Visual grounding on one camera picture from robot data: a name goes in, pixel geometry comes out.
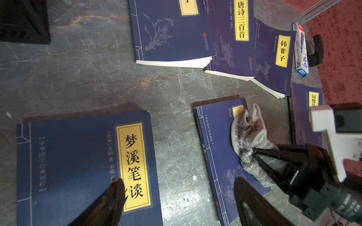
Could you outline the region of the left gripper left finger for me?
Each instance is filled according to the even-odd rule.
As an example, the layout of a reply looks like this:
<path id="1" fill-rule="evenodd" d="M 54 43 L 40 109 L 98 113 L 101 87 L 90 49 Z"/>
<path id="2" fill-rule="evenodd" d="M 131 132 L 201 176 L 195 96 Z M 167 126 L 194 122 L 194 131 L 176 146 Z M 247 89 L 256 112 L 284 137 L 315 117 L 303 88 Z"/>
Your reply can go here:
<path id="1" fill-rule="evenodd" d="M 127 200 L 125 186 L 122 179 L 114 179 L 109 187 L 84 212 L 82 212 L 71 226 L 117 226 Z"/>

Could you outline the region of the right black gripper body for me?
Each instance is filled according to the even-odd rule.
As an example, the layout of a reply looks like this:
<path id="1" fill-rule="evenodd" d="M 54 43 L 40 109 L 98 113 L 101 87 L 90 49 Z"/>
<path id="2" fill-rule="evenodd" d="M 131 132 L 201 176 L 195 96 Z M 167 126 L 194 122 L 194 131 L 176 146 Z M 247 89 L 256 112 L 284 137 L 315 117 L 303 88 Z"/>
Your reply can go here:
<path id="1" fill-rule="evenodd" d="M 355 223 L 362 222 L 362 179 L 347 173 L 340 182 L 331 158 L 321 147 L 306 144 L 285 145 L 296 166 L 289 181 L 289 202 L 310 220 L 317 220 L 326 209 Z"/>

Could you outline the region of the grey fluffy cleaning cloth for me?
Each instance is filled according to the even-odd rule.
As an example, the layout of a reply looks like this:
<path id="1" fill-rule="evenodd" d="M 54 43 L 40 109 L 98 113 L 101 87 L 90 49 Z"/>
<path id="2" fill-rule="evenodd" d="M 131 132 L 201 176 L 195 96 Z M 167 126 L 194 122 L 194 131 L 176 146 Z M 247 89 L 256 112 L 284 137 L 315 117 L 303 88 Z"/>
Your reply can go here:
<path id="1" fill-rule="evenodd" d="M 238 114 L 231 127 L 231 142 L 243 169 L 254 176 L 262 186 L 271 187 L 275 183 L 253 157 L 254 149 L 277 150 L 278 147 L 267 138 L 267 129 L 261 110 L 253 104 L 253 112 L 243 110 Z"/>

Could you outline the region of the blue book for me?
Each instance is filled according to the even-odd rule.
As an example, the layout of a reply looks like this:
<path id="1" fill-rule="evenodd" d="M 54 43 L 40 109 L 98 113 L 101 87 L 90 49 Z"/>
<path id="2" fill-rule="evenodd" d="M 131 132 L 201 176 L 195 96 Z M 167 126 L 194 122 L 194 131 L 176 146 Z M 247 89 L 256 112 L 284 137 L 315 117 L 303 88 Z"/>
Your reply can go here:
<path id="1" fill-rule="evenodd" d="M 17 225 L 66 226 L 114 179 L 122 226 L 163 224 L 148 111 L 17 125 Z"/>
<path id="2" fill-rule="evenodd" d="M 130 0 L 135 62 L 204 68 L 215 56 L 204 1 Z"/>

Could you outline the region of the white blue pen box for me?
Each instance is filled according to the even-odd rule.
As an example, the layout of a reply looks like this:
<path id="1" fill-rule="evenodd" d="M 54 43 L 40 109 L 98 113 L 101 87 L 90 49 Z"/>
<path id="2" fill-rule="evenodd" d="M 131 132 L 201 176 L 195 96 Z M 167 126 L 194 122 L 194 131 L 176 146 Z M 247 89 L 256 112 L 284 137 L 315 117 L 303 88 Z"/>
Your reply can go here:
<path id="1" fill-rule="evenodd" d="M 306 37 L 304 28 L 300 23 L 292 23 L 293 31 L 296 31 L 295 43 L 295 67 L 296 71 L 304 78 L 309 73 L 308 56 L 306 47 Z"/>

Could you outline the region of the purple book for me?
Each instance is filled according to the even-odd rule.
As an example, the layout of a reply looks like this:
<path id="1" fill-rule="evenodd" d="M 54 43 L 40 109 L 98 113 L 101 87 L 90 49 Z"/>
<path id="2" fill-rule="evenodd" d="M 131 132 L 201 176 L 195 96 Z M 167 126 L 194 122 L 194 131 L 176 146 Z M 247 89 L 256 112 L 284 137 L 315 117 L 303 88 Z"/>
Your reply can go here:
<path id="1" fill-rule="evenodd" d="M 290 95 L 297 32 L 278 30 L 254 18 L 255 77 L 252 82 L 277 99 Z"/>
<path id="2" fill-rule="evenodd" d="M 193 109 L 216 209 L 223 226 L 240 224 L 234 196 L 236 178 L 244 178 L 261 195 L 271 190 L 244 171 L 232 147 L 232 122 L 247 108 L 245 98 L 234 98 Z"/>
<path id="3" fill-rule="evenodd" d="M 215 51 L 204 71 L 252 80 L 256 59 L 253 0 L 208 0 L 204 4 Z"/>
<path id="4" fill-rule="evenodd" d="M 322 134 L 313 132 L 309 114 L 309 107 L 322 104 L 322 88 L 309 87 L 295 82 L 291 83 L 288 107 L 292 144 L 322 146 Z"/>

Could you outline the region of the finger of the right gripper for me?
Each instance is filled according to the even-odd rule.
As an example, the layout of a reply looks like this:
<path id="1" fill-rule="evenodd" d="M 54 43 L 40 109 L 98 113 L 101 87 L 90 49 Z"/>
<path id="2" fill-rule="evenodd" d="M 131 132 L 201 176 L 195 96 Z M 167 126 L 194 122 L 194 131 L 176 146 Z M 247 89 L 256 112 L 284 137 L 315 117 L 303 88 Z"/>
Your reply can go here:
<path id="1" fill-rule="evenodd" d="M 269 163 L 265 161 L 265 157 L 282 162 L 282 169 L 274 169 Z M 274 183 L 285 193 L 290 194 L 292 184 L 297 176 L 297 168 L 292 162 L 286 161 L 285 158 L 273 154 L 255 153 L 254 158 L 266 174 L 274 181 Z"/>
<path id="2" fill-rule="evenodd" d="M 286 161 L 308 161 L 307 147 L 303 145 L 277 145 L 277 149 L 253 148 L 253 156 L 267 156 Z"/>

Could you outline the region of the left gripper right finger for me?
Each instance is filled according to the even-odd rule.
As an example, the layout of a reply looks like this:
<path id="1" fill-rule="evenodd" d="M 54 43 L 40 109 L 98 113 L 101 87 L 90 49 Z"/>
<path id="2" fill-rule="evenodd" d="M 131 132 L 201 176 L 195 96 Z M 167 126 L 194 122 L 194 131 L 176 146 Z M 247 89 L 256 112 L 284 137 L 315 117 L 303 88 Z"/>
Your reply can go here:
<path id="1" fill-rule="evenodd" d="M 234 196 L 243 226 L 293 225 L 242 177 L 235 179 Z"/>

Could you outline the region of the aluminium rail frame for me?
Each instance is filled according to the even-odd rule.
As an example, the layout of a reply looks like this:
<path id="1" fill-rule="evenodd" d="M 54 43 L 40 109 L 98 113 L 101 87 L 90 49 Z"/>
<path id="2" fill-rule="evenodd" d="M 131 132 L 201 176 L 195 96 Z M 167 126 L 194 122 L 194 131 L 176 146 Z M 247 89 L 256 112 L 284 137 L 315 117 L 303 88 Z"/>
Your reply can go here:
<path id="1" fill-rule="evenodd" d="M 302 12 L 300 19 L 307 22 L 339 2 L 340 0 L 320 0 Z"/>

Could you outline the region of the black mesh file basket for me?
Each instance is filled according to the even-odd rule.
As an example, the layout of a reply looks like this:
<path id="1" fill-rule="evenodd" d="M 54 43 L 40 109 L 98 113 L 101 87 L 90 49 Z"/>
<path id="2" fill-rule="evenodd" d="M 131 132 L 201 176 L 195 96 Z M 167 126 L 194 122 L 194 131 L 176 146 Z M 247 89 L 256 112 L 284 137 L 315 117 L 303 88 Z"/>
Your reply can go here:
<path id="1" fill-rule="evenodd" d="M 51 43 L 45 0 L 1 0 L 1 41 Z"/>

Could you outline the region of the small black device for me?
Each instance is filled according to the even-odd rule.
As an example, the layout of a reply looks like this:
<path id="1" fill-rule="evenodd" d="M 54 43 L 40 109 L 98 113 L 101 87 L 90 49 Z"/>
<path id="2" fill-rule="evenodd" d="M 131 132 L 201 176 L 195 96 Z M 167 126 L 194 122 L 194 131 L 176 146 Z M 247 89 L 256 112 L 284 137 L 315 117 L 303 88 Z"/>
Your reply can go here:
<path id="1" fill-rule="evenodd" d="M 322 35 L 318 34 L 313 37 L 314 52 L 312 53 L 309 43 L 307 44 L 307 59 L 309 67 L 321 65 L 324 60 L 324 45 Z"/>

